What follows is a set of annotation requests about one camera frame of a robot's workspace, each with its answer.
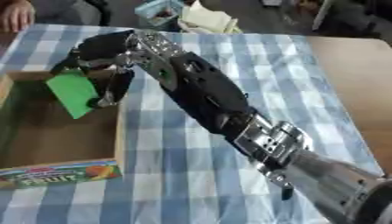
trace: robotic arm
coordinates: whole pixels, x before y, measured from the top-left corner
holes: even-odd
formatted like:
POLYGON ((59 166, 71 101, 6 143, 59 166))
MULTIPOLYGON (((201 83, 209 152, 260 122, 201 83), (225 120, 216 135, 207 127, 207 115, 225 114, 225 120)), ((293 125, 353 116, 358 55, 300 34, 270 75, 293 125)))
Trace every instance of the robotic arm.
POLYGON ((118 103, 140 66, 200 125, 219 134, 283 189, 283 200, 299 190, 332 223, 392 223, 392 181, 312 152, 312 139, 288 122, 273 125, 218 68, 184 52, 154 31, 123 31, 87 38, 52 70, 84 72, 116 66, 100 98, 118 103))

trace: table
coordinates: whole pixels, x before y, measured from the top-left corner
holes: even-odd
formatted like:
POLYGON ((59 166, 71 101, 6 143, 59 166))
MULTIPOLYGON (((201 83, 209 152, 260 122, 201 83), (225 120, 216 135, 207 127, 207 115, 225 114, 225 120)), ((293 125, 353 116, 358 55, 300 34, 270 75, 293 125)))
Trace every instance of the table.
POLYGON ((309 37, 328 80, 386 173, 392 173, 392 51, 379 39, 309 37))
MULTIPOLYGON (((78 40, 119 30, 34 25, 10 46, 0 70, 49 69, 78 40)), ((218 66, 274 122, 307 131, 319 154, 381 173, 305 37, 167 37, 218 66)), ((282 202, 246 158, 185 115, 140 69, 129 95, 123 178, 0 191, 3 223, 326 223, 300 193, 282 202)))

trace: blue container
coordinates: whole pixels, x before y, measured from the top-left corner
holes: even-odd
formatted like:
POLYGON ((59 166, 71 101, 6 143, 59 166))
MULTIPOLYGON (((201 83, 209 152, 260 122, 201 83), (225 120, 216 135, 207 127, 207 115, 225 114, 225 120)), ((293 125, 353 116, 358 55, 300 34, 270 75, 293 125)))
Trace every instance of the blue container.
POLYGON ((178 0, 155 0, 135 8, 135 14, 139 16, 141 28, 158 31, 174 31, 177 27, 177 17, 181 15, 184 4, 178 0), (162 11, 168 11, 169 17, 157 17, 162 11))

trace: bolt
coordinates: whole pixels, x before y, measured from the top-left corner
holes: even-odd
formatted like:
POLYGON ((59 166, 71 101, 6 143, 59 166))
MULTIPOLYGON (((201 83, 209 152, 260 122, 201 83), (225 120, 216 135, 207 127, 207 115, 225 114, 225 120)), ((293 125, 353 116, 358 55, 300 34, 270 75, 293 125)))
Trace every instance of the bolt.
POLYGON ((279 182, 284 181, 284 177, 282 177, 282 176, 277 176, 277 177, 276 177, 276 180, 279 181, 279 182))

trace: metal cylinder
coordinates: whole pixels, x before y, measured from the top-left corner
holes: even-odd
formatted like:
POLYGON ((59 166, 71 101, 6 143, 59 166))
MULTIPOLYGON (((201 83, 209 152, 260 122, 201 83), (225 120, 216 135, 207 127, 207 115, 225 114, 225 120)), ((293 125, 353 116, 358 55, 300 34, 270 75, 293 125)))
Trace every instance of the metal cylinder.
POLYGON ((351 164, 298 150, 286 178, 332 223, 354 223, 368 195, 385 179, 351 164))

